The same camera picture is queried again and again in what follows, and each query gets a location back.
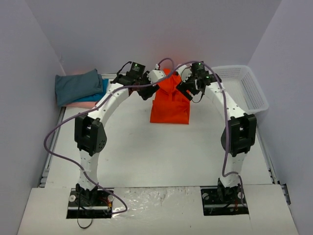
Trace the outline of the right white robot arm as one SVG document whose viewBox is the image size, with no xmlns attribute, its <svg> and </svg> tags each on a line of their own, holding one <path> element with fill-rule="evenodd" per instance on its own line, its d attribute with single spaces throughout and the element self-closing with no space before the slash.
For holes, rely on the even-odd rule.
<svg viewBox="0 0 313 235">
<path fill-rule="evenodd" d="M 225 151 L 222 174 L 218 179 L 217 197 L 228 202 L 242 189 L 240 173 L 251 147 L 255 144 L 257 119 L 247 114 L 226 91 L 222 80 L 203 62 L 180 65 L 177 69 L 181 82 L 176 89 L 188 100 L 196 94 L 207 97 L 225 121 L 221 145 Z"/>
</svg>

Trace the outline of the orange t shirt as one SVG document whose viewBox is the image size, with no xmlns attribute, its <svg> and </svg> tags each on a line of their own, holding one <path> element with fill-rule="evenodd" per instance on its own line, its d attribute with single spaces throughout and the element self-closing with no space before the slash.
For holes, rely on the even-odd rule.
<svg viewBox="0 0 313 235">
<path fill-rule="evenodd" d="M 158 84 L 159 89 L 152 102 L 151 123 L 189 123 L 190 101 L 176 89 L 180 82 L 181 77 L 175 72 Z"/>
</svg>

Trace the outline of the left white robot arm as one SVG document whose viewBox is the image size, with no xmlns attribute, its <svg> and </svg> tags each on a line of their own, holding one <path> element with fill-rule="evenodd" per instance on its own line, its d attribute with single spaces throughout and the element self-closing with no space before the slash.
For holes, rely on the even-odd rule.
<svg viewBox="0 0 313 235">
<path fill-rule="evenodd" d="M 156 83 L 166 74 L 161 70 L 145 71 L 145 66 L 133 62 L 125 75 L 118 73 L 109 82 L 104 97 L 96 105 L 96 110 L 75 118 L 74 140 L 80 151 L 80 171 L 76 191 L 88 205 L 98 200 L 97 180 L 98 159 L 107 143 L 105 125 L 117 109 L 133 91 L 138 92 L 143 100 L 150 98 L 158 89 L 158 85 L 138 88 L 138 85 Z"/>
</svg>

